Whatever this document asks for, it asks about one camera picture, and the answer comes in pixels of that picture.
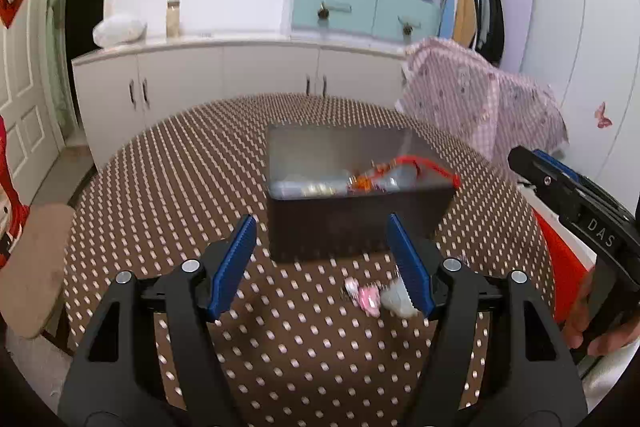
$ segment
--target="polka dot tablecloth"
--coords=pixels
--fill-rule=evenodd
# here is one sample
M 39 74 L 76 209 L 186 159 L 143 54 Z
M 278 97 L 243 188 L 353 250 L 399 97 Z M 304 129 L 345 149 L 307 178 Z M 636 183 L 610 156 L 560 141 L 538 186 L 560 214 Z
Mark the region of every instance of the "polka dot tablecloth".
M 135 138 L 85 189 L 65 259 L 64 296 L 80 342 L 120 270 L 168 273 L 227 237 L 241 214 L 258 241 L 231 310 L 210 325 L 242 417 L 255 427 L 395 426 L 429 356 L 436 324 L 383 311 L 367 317 L 340 298 L 345 277 L 388 283 L 388 252 L 321 263 L 271 260 L 266 222 L 266 127 L 270 123 L 412 128 L 462 178 L 435 230 L 443 256 L 502 277 L 525 271 L 553 305 L 546 244 L 514 185 L 459 140 L 404 115 L 339 98 L 264 95 L 195 107 Z M 479 314 L 461 407 L 479 394 L 489 317 Z M 170 403 L 184 407 L 166 317 L 157 315 L 159 365 Z

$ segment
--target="human hand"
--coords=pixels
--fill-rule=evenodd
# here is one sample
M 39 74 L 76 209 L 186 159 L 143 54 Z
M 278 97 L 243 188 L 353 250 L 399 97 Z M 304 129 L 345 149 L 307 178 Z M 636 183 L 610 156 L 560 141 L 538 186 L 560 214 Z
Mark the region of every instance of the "human hand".
M 587 305 L 587 297 L 591 293 L 591 285 L 593 283 L 593 267 L 584 277 L 578 290 L 578 295 L 574 305 L 571 308 L 569 317 L 562 328 L 562 336 L 570 349 L 577 349 L 582 345 L 582 333 L 589 326 L 589 307 Z M 629 322 L 619 325 L 607 333 L 602 334 L 594 339 L 587 349 L 587 354 L 592 357 L 601 357 L 608 355 L 613 351 L 632 343 L 640 337 L 640 314 L 634 315 Z

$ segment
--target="white candy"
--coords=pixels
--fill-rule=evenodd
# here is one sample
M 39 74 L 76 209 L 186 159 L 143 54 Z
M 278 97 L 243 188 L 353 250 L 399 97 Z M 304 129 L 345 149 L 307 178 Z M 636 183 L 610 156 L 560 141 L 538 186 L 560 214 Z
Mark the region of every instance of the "white candy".
M 414 317 L 418 312 L 411 302 L 401 277 L 391 282 L 388 289 L 380 292 L 380 303 L 402 319 Z

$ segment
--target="metal box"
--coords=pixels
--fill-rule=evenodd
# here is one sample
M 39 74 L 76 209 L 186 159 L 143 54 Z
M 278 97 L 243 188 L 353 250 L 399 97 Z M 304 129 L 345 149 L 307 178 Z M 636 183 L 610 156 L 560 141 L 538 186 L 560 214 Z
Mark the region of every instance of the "metal box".
M 348 193 L 348 178 L 372 161 L 399 155 L 447 165 L 412 130 L 374 127 L 270 126 L 267 131 L 267 215 L 274 261 L 344 257 L 386 250 L 386 220 L 398 214 L 407 229 L 431 237 L 455 194 L 452 181 L 427 171 L 390 192 Z M 303 194 L 305 183 L 325 187 Z M 328 194 L 332 188 L 340 188 Z

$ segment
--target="pink checkered cloth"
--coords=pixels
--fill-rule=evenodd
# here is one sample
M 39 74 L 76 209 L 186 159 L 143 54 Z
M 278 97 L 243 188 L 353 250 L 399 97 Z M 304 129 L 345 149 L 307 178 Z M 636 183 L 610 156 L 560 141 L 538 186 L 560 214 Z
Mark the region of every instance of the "pink checkered cloth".
M 568 140 L 550 89 L 506 73 L 454 41 L 430 38 L 407 49 L 406 87 L 396 109 L 465 141 L 511 178 L 512 148 L 553 152 Z

